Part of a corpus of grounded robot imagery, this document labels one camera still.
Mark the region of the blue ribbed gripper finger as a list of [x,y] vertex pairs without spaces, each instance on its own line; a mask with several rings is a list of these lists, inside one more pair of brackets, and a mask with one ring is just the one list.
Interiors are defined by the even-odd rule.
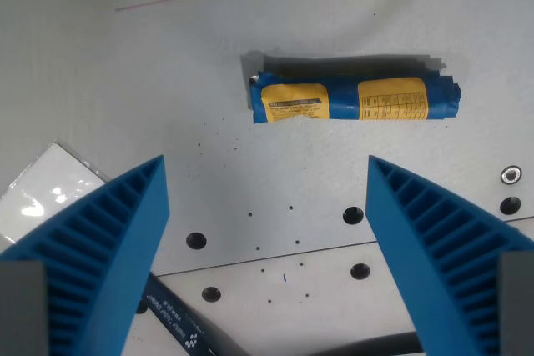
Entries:
[[376,156],[365,215],[428,355],[501,352],[497,265],[531,251],[516,228],[455,193]]
[[51,355],[123,351],[169,220],[164,156],[105,183],[1,254],[46,273]]

